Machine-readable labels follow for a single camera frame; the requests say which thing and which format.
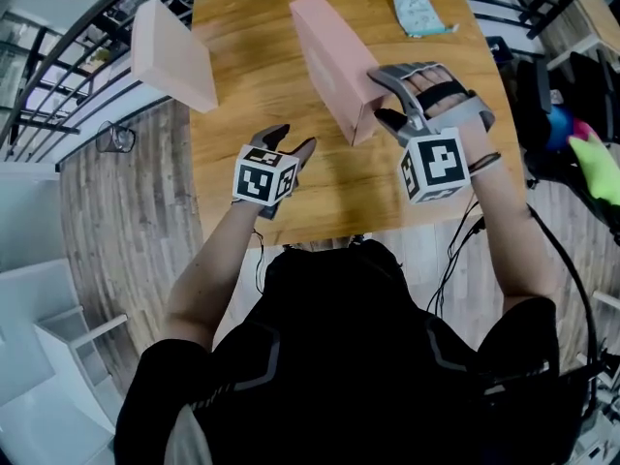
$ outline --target shoulder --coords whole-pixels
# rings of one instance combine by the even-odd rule
[[[544,297],[532,297],[515,305],[482,341],[480,360],[497,368],[509,364],[511,370],[548,362],[552,371],[559,372],[555,313],[555,303]]]
[[[208,353],[191,341],[167,339],[141,356],[116,424],[117,465],[163,463],[179,412],[202,394]]]

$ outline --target finger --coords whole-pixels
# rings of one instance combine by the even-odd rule
[[[412,82],[410,82],[408,79],[405,81],[405,84],[409,88],[409,91],[411,91],[414,95],[417,96],[421,93],[421,91],[419,91],[419,88],[415,86]]]
[[[303,166],[306,165],[308,159],[314,153],[315,148],[317,147],[317,139],[309,138],[304,141],[300,146],[298,146],[295,150],[289,153],[289,155],[294,155],[299,159],[299,170],[303,169]]]
[[[451,109],[452,107],[456,107],[458,104],[464,102],[466,99],[467,97],[462,93],[450,95],[437,102],[434,106],[429,108],[426,113],[427,115],[434,117],[442,112],[445,112],[446,110]]]
[[[437,72],[437,75],[444,81],[452,81],[452,78],[450,77],[450,74],[448,74],[448,71],[446,71],[446,68],[441,66],[436,67],[435,71]]]
[[[426,69],[425,71],[422,71],[422,75],[433,84],[445,82],[445,80],[442,79],[433,69]]]
[[[434,83],[429,81],[420,73],[415,73],[409,78],[409,81],[416,86],[420,91],[424,91],[430,88]]]

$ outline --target wooden table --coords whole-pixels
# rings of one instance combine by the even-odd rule
[[[290,123],[286,150],[306,138],[318,148],[276,219],[260,219],[265,244],[396,229],[463,214],[471,193],[409,205],[396,167],[402,148],[381,127],[351,148],[312,86],[297,40],[293,0],[196,0],[193,32],[209,47],[220,107],[191,112],[192,163],[203,235],[229,208],[234,160],[260,129]],[[430,0],[455,34],[412,39],[398,24],[392,0],[327,0],[356,31],[380,64],[436,60],[475,89],[495,112],[490,136],[516,184],[523,172],[511,111],[499,74],[465,0]],[[399,108],[392,98],[387,105]]]

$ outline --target small package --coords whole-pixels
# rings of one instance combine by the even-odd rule
[[[379,63],[326,0],[295,0],[291,12],[312,84],[349,144],[367,140],[388,94],[366,74]]]
[[[394,0],[398,22],[411,38],[455,33],[458,24],[446,27],[429,0]]]
[[[132,74],[199,112],[218,105],[209,50],[159,0],[136,11]]]

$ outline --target metal railing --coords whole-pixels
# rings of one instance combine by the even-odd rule
[[[51,52],[42,56],[39,53],[37,47],[33,46],[30,50],[31,54],[34,58],[29,57],[30,63],[34,60],[42,60],[39,67],[33,71],[31,67],[31,71],[29,72],[27,83],[20,89],[18,92],[17,99],[15,100],[15,105],[11,110],[9,118],[7,119],[2,131],[0,132],[0,149],[5,146],[5,142],[8,141],[9,134],[13,131],[12,139],[10,139],[10,146],[7,148],[6,155],[4,157],[5,162],[9,159],[13,161],[25,161],[30,162],[35,159],[35,155],[40,152],[43,147],[46,147],[43,153],[40,153],[39,156],[34,160],[34,162],[41,162],[45,156],[47,156],[51,150],[53,150],[62,140],[67,136],[75,136],[76,132],[78,132],[78,128],[82,125],[88,118],[94,115],[96,112],[103,109],[105,106],[109,105],[114,100],[117,100],[127,92],[136,88],[141,84],[139,80],[133,82],[132,84],[126,86],[121,91],[115,93],[110,98],[102,102],[96,108],[93,108],[91,111],[86,113],[77,123],[70,127],[65,127],[65,124],[70,121],[72,118],[76,116],[76,114],[84,109],[84,107],[90,105],[99,95],[109,90],[110,87],[114,86],[119,80],[125,78],[130,74],[129,70],[123,71],[117,76],[110,79],[104,85],[102,85],[97,90],[93,91],[93,84],[95,78],[105,69],[111,67],[114,63],[116,63],[121,57],[125,56],[128,49],[119,49],[114,52],[108,60],[106,60],[102,65],[100,65],[97,69],[95,69],[90,74],[85,74],[84,70],[80,67],[82,66],[90,57],[95,53],[100,47],[104,46],[108,42],[114,43],[117,41],[117,38],[120,34],[127,33],[127,29],[134,21],[133,15],[128,15],[118,24],[116,24],[112,19],[107,19],[108,24],[113,24],[113,26],[107,26],[107,31],[103,33],[101,38],[97,40],[92,46],[88,46],[83,54],[71,65],[66,64],[60,60],[60,57],[67,51],[67,49],[73,44],[78,43],[78,37],[82,35],[82,33],[95,21],[101,21],[102,17],[105,18],[105,13],[112,10],[118,2],[121,0],[99,0],[95,3],[84,15],[82,15],[76,23],[64,34],[56,46],[51,50]],[[161,0],[162,2],[169,2],[173,0]],[[191,22],[192,17],[192,5],[193,0],[182,0],[182,2],[189,8],[189,10],[185,12],[177,13],[177,17],[184,21],[186,24]],[[65,73],[62,77],[57,80],[54,84],[49,83],[48,81],[44,81],[44,76],[50,70],[51,67],[57,66],[58,64],[63,64],[66,67]],[[64,85],[65,81],[71,75],[79,75],[83,79],[79,82],[76,87],[69,87],[68,85]],[[89,87],[89,93],[84,94],[83,88]],[[39,102],[38,106],[34,109],[26,108],[26,104],[30,95],[37,88],[43,88],[46,90],[46,94],[44,98]],[[64,95],[64,99],[55,106],[55,108],[51,112],[42,112],[43,106],[46,102],[51,98],[54,93],[61,93]],[[71,110],[66,116],[59,117],[58,113],[62,111],[62,108],[67,106],[68,102],[73,98],[80,98],[80,102],[78,105]],[[36,117],[43,117],[43,121],[35,120]],[[28,128],[34,128],[35,132],[30,134],[28,133],[29,138],[26,143],[19,149],[18,142],[22,139],[22,137],[26,136]],[[26,153],[28,148],[31,146],[34,140],[38,139],[38,136],[42,131],[47,131],[46,136],[43,139],[39,139],[39,143],[28,153],[24,160],[21,157]],[[52,143],[49,143],[52,137],[59,133],[60,136]]]

